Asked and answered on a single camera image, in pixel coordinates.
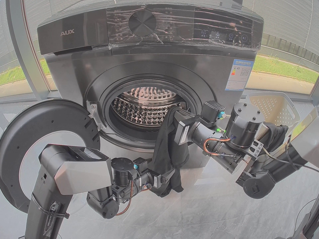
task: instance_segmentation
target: road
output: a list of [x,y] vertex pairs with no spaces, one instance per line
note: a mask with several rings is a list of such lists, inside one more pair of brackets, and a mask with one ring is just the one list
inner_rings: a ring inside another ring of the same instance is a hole
[[[51,76],[47,76],[51,90],[55,90],[56,86]],[[0,86],[0,97],[13,96],[24,93],[31,93],[32,90],[27,80],[7,83]]]
[[314,84],[298,81],[293,78],[252,72],[246,88],[267,89],[310,94]]
[[[56,89],[52,77],[47,76],[47,79],[51,89]],[[313,86],[312,83],[298,81],[285,76],[252,72],[246,87],[252,89],[279,90],[309,94]],[[0,86],[0,97],[30,92],[32,92],[32,90],[26,80]]]

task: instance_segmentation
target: grass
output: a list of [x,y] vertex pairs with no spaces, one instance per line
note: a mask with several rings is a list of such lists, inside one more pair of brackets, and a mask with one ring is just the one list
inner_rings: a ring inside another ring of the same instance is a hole
[[259,55],[256,57],[253,71],[279,74],[311,83],[315,83],[319,75],[308,68],[284,62],[275,57],[263,57]]
[[[41,59],[40,63],[43,72],[46,75],[49,74],[50,71],[45,59]],[[253,71],[279,74],[287,77],[297,78],[310,83],[315,83],[319,75],[319,73],[313,70],[281,61],[276,57],[263,57],[259,55],[256,57]],[[24,76],[21,67],[17,66],[0,73],[0,85],[19,80],[25,80],[25,78],[26,77]]]
[[[49,67],[45,61],[45,59],[40,60],[43,72],[45,74],[49,74]],[[0,85],[9,83],[9,82],[15,82],[20,80],[25,80],[26,77],[22,71],[22,68],[20,66],[5,70],[0,74]]]

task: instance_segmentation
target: qr code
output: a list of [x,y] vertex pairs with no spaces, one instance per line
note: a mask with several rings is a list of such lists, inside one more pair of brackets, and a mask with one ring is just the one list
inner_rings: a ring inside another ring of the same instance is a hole
[[240,76],[248,76],[250,73],[250,68],[242,68],[240,72]]

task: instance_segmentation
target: orange cable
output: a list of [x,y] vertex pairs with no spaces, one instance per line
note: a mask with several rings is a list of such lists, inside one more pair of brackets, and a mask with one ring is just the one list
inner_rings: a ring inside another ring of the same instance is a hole
[[132,195],[133,195],[133,181],[131,182],[131,193],[130,193],[129,204],[126,206],[126,208],[123,211],[121,211],[120,213],[116,214],[115,216],[120,216],[120,215],[122,215],[123,213],[125,213],[129,209],[131,201],[132,201]]
[[226,141],[230,141],[231,138],[226,138],[226,139],[220,139],[220,138],[207,138],[205,141],[204,141],[204,151],[211,154],[211,155],[214,155],[214,156],[219,156],[220,154],[216,153],[216,152],[209,152],[208,149],[206,148],[206,144],[208,141],[221,141],[221,142],[226,142]]

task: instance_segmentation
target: control knob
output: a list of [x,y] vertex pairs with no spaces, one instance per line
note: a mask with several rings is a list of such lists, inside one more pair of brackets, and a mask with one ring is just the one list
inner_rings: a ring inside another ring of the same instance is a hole
[[138,36],[152,34],[156,29],[156,18],[148,10],[138,10],[129,18],[131,32]]

